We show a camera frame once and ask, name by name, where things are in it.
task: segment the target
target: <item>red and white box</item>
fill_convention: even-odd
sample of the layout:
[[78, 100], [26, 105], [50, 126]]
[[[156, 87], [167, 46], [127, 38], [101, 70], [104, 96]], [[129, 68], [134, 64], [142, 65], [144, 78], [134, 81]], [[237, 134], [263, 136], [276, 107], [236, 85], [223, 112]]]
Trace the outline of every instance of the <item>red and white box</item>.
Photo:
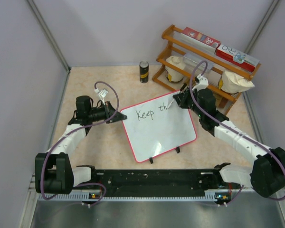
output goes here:
[[197, 48], [204, 49], [212, 54], [220, 46], [220, 41], [208, 37], [198, 31], [186, 27], [180, 34], [180, 38], [188, 43], [196, 46]]
[[260, 60], [250, 55], [247, 55], [244, 52], [238, 51], [232, 47], [223, 44], [218, 47], [215, 55], [249, 72], [253, 72], [258, 63], [260, 62]]

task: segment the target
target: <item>can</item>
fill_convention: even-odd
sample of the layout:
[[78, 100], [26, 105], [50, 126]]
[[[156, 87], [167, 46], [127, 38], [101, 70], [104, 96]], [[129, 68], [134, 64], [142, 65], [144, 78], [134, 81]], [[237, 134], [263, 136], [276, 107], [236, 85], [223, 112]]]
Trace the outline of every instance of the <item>can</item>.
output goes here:
[[139, 63], [139, 79], [142, 83], [146, 83], [149, 80], [149, 63], [147, 61]]

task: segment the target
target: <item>box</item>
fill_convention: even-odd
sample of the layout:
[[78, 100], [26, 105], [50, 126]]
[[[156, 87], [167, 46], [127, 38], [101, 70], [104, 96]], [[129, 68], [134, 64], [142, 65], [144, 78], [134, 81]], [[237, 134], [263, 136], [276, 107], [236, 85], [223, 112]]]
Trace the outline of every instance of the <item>box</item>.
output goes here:
[[189, 27], [186, 27], [180, 34], [180, 38], [193, 46], [206, 50], [209, 53], [214, 54], [216, 49], [220, 46], [220, 41], [208, 37], [198, 31], [195, 31]]
[[258, 59], [247, 55], [244, 52], [223, 44], [217, 48], [215, 55], [249, 72], [253, 72], [260, 62]]
[[[187, 69], [189, 71], [193, 71], [194, 67], [200, 63], [202, 60], [206, 60], [208, 62], [208, 67], [206, 69], [206, 73], [209, 73], [210, 70], [213, 68], [214, 66], [214, 63], [205, 59], [205, 58], [202, 58], [200, 56], [197, 56], [195, 54], [191, 54], [191, 53], [186, 53], [183, 57], [183, 61], [184, 63], [187, 65]], [[202, 64], [201, 66], [198, 67], [199, 70], [203, 70], [205, 68], [205, 64]]]

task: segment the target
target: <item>white wall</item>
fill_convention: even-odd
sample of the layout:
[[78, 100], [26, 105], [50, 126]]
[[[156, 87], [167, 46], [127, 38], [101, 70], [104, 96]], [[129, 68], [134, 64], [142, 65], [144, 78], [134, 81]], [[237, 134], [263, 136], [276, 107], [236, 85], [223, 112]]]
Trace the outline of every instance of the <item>white wall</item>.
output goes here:
[[244, 50], [270, 0], [35, 0], [68, 64], [156, 62], [170, 25]]
[[264, 140], [285, 150], [285, 0], [269, 21], [251, 55], [262, 66], [249, 91]]
[[24, 0], [0, 1], [0, 228], [22, 213], [66, 72]]

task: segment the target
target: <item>beige table surface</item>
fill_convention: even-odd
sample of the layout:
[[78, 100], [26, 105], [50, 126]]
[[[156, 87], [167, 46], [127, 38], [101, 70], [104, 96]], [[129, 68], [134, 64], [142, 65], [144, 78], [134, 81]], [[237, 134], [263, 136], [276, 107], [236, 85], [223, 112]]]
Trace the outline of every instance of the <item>beige table surface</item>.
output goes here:
[[[150, 76], [153, 76], [159, 67], [158, 65], [150, 66]], [[94, 83], [99, 80], [109, 83], [117, 91], [120, 100], [119, 109], [169, 92], [153, 82], [151, 77], [149, 77], [148, 83], [141, 83], [138, 66], [74, 67], [66, 88], [54, 142], [63, 134], [76, 109], [76, 97], [88, 95], [94, 99], [94, 105], [96, 105], [98, 100], [94, 92]], [[99, 84], [98, 88], [102, 89], [105, 86]], [[113, 92], [109, 91], [106, 100], [110, 101], [113, 107], [116, 107], [116, 98]], [[154, 158], [154, 164], [150, 164], [148, 161], [137, 163], [122, 122], [116, 122], [93, 127], [71, 155], [72, 166], [94, 165], [96, 169], [195, 169], [213, 168], [215, 165], [224, 162], [249, 166], [241, 154], [227, 143], [203, 130], [198, 117], [193, 112], [191, 115], [195, 124], [197, 139], [182, 146], [179, 154], [170, 151]], [[232, 107], [228, 117], [238, 128], [253, 137], [242, 97]]]

